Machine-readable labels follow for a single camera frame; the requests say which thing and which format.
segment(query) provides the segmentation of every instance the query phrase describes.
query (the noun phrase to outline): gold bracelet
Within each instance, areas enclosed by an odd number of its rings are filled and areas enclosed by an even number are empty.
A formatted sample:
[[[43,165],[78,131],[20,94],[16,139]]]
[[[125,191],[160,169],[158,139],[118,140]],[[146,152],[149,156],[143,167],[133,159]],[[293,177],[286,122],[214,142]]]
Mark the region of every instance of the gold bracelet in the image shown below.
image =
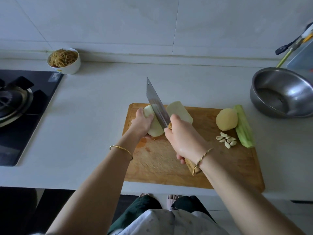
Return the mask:
[[[195,174],[196,168],[199,167],[200,162],[202,161],[202,159],[208,154],[209,151],[211,151],[213,148],[207,150],[207,152],[202,156],[202,158],[200,158],[200,160],[198,161],[198,163],[196,164],[196,166],[194,167],[194,171],[193,171],[193,175]]]
[[[121,146],[118,146],[118,145],[112,145],[112,146],[110,146],[110,150],[111,150],[111,147],[116,147],[116,148],[119,148],[119,149],[123,149],[124,151],[126,151],[126,152],[128,152],[129,153],[129,155],[131,156],[131,160],[133,159],[133,155],[131,155],[131,153],[130,153],[130,151],[128,151],[127,149],[125,149],[125,148],[123,148],[123,147],[121,147]]]

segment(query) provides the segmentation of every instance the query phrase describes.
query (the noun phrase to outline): gas stove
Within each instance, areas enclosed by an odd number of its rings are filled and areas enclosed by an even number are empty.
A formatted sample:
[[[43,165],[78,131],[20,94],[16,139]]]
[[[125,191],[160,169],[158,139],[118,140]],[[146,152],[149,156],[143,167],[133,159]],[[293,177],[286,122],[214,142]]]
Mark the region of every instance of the gas stove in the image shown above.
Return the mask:
[[[0,70],[0,166],[15,166],[63,74]]]

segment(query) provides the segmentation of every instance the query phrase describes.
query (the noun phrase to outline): whole peeled potato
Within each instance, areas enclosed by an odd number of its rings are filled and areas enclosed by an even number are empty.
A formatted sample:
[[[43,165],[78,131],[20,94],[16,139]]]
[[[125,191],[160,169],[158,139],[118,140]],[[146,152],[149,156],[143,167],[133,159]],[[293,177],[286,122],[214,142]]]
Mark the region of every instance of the whole peeled potato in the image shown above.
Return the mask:
[[[234,109],[223,109],[216,117],[216,125],[222,131],[235,128],[238,123],[237,112]]]

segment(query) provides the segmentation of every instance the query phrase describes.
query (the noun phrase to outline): knife handle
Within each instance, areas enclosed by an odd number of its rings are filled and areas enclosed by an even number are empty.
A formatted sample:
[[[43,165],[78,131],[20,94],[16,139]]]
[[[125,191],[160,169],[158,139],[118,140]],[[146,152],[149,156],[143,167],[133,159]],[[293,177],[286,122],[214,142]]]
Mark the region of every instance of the knife handle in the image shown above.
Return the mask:
[[[170,122],[169,124],[168,124],[168,128],[170,129],[170,130],[172,130],[172,122]],[[190,161],[188,158],[185,158],[185,162],[186,162],[186,165],[188,166],[188,168],[189,168],[189,171],[191,172],[191,174],[194,172],[194,168],[196,167],[196,164],[194,164],[192,161]],[[201,169],[200,168],[196,168],[196,170],[195,170],[195,175],[196,174],[198,174],[198,173],[200,173],[201,172]]]

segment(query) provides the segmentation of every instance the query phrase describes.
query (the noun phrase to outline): stainless steel bowl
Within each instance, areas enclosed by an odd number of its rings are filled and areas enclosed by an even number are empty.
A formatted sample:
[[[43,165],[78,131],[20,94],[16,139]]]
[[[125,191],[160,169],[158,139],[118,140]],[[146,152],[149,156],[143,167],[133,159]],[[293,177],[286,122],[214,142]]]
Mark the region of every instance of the stainless steel bowl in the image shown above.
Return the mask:
[[[264,68],[252,79],[250,99],[256,109],[273,118],[313,116],[313,86],[283,68]]]

